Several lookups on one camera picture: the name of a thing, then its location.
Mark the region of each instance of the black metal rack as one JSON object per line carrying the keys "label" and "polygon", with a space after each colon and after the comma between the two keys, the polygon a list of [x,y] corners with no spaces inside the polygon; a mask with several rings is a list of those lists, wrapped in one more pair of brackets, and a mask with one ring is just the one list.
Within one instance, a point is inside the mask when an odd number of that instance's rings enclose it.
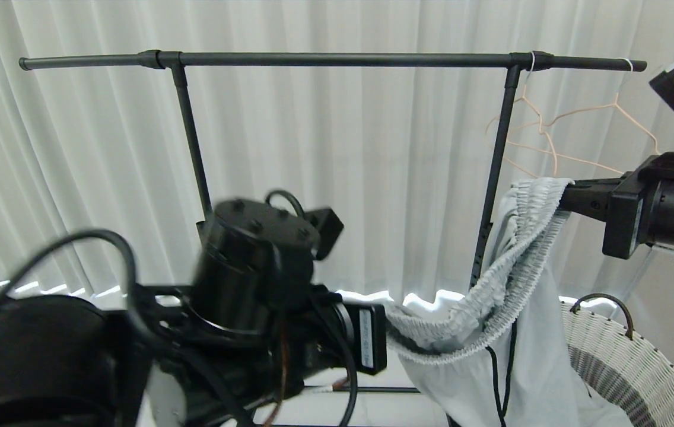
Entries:
{"label": "black metal rack", "polygon": [[39,68],[77,68],[104,66],[142,66],[155,69],[171,69],[176,86],[183,124],[187,133],[190,156],[194,168],[197,189],[205,218],[209,219],[212,206],[202,165],[201,150],[197,141],[189,90],[187,66],[271,66],[271,67],[429,67],[429,68],[505,68],[503,104],[492,154],[489,179],[485,192],[480,230],[475,249],[470,286],[477,282],[482,268],[487,237],[492,229],[492,207],[506,148],[506,135],[511,122],[511,110],[516,98],[516,87],[522,71],[542,71],[550,68],[575,68],[585,70],[643,71],[643,60],[582,58],[554,56],[546,52],[516,52],[506,54],[477,53],[225,53],[225,52],[177,52],[147,50],[130,55],[64,56],[55,58],[21,58],[20,68],[28,71]]}

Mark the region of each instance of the basket handle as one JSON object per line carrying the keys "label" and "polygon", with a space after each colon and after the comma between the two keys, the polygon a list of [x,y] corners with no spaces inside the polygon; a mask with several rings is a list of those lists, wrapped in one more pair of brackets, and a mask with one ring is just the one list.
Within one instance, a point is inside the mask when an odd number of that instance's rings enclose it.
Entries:
{"label": "basket handle", "polygon": [[570,311],[572,313],[576,314],[577,310],[580,308],[580,303],[587,301],[589,299],[595,299],[595,298],[606,298],[610,299],[611,301],[614,301],[619,308],[622,309],[622,313],[624,313],[625,319],[627,319],[627,331],[624,333],[625,337],[630,338],[632,340],[632,331],[634,330],[632,328],[632,316],[630,315],[630,311],[627,309],[627,306],[624,305],[624,302],[621,302],[619,298],[615,297],[614,295],[609,295],[609,294],[601,294],[601,292],[595,292],[595,294],[587,294],[584,297],[581,297],[577,300],[577,302],[574,303],[572,308],[570,308]]}

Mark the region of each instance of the curtain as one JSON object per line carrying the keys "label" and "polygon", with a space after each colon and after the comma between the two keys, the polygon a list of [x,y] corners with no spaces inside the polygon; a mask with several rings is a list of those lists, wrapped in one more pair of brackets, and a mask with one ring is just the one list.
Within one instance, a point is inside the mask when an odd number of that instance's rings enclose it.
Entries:
{"label": "curtain", "polygon": [[[674,2],[0,2],[0,281],[68,231],[106,227],[136,251],[142,283],[187,283],[201,221],[168,71],[22,71],[20,56],[185,52],[528,52],[643,59],[648,70],[549,70],[529,77],[546,119],[619,104],[674,151],[674,113],[648,87],[674,60]],[[187,69],[213,200],[273,187],[332,206],[345,232],[317,275],[332,289],[468,288],[505,71],[432,68]],[[522,75],[522,85],[526,73]],[[513,128],[535,121],[520,103]],[[563,119],[559,153],[633,170],[652,154],[618,111]],[[510,139],[548,149],[535,127]],[[552,157],[509,146],[539,176]],[[618,176],[559,158],[557,176]],[[529,176],[505,162],[500,192]],[[603,224],[573,217],[553,270],[562,293],[626,295],[645,248],[600,253]],[[120,298],[120,260],[99,243],[51,257],[25,290]]]}

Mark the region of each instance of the wicker basket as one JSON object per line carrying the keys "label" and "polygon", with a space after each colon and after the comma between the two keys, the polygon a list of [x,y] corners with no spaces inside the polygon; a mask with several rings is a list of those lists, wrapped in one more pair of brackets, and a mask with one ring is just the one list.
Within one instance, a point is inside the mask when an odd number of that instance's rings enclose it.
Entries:
{"label": "wicker basket", "polygon": [[[580,303],[609,298],[619,305],[627,327]],[[561,303],[572,367],[606,400],[627,412],[635,427],[674,427],[674,365],[632,328],[627,307],[606,294],[590,294],[574,305]]]}

